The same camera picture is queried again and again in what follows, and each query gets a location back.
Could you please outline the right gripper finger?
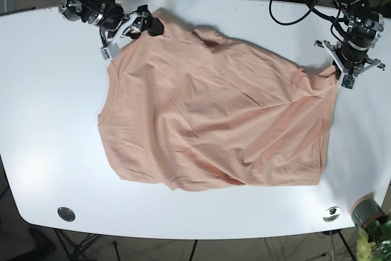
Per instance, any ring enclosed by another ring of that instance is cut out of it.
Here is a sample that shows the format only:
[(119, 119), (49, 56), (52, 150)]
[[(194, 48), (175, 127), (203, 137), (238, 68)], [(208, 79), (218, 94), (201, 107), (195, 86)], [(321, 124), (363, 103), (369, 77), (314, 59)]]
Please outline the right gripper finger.
[(164, 25), (155, 18), (148, 9), (148, 5), (139, 6), (134, 12), (135, 20), (125, 29), (125, 35), (135, 40), (142, 32), (147, 31), (149, 36), (156, 37), (163, 35)]
[(104, 60), (113, 60), (116, 56), (120, 54), (119, 41), (124, 37), (129, 37), (130, 35), (138, 35), (138, 28), (135, 26), (120, 26), (116, 31), (113, 37), (108, 38), (106, 33), (111, 31), (103, 29), (100, 27), (100, 36), (103, 46), (100, 51)]

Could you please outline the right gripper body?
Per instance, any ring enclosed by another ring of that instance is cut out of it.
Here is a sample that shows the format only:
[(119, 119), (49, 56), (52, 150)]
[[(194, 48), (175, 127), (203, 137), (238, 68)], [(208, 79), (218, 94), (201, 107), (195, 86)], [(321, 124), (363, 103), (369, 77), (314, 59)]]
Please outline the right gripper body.
[(104, 31), (116, 31), (125, 16), (115, 0), (60, 0), (59, 12), (69, 21), (81, 20)]

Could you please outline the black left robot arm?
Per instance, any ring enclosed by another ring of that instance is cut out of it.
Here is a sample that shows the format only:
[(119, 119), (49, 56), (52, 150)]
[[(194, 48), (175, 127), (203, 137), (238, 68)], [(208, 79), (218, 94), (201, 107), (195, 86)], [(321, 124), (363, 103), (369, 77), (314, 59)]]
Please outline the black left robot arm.
[(331, 23), (330, 31), (337, 31), (336, 44), (326, 40), (317, 40), (316, 46), (324, 48), (332, 56), (336, 67), (339, 84), (347, 89), (353, 89), (359, 75), (370, 68), (386, 69), (379, 59), (372, 59), (368, 51), (374, 48), (384, 33), (383, 16), (370, 7), (368, 0), (333, 0), (338, 14), (335, 17), (325, 15), (316, 9), (318, 0), (305, 1), (308, 11), (299, 19), (283, 23), (272, 14), (272, 1), (269, 5), (269, 15), (273, 21), (282, 26), (291, 26), (307, 18), (311, 13)]

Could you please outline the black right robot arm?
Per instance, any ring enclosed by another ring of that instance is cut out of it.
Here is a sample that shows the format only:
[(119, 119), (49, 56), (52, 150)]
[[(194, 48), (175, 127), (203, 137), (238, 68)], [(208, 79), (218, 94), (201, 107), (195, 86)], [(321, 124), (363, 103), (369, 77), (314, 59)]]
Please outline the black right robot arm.
[(81, 20), (99, 28), (101, 53), (106, 60), (119, 55), (119, 40), (124, 37), (136, 40), (144, 31), (152, 37), (164, 33), (164, 25), (147, 5), (126, 13), (116, 0), (59, 0), (59, 12), (69, 21)]

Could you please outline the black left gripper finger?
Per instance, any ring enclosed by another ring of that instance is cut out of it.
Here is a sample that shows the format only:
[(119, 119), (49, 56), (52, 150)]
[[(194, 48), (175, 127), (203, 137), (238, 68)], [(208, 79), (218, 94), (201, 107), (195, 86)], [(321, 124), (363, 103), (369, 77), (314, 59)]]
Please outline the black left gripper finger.
[(341, 86), (346, 89), (354, 89), (358, 77), (371, 68), (380, 68), (384, 71), (386, 65), (379, 59), (365, 58), (359, 66), (343, 69), (341, 73)]
[(342, 81), (348, 72), (345, 68), (345, 63), (348, 60), (342, 53), (342, 43), (337, 42), (333, 45), (327, 40), (316, 40), (314, 45), (323, 48), (332, 58), (332, 64), (336, 68), (337, 81)]

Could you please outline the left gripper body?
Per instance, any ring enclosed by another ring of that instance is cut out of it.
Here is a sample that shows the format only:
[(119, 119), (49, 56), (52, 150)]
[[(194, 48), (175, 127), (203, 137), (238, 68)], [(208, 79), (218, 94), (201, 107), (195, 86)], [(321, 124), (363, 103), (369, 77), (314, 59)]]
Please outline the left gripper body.
[(384, 32), (383, 16), (380, 13), (347, 13), (343, 23), (347, 25), (346, 30), (336, 25), (343, 39), (340, 52), (352, 67), (363, 67), (369, 49), (375, 47)]

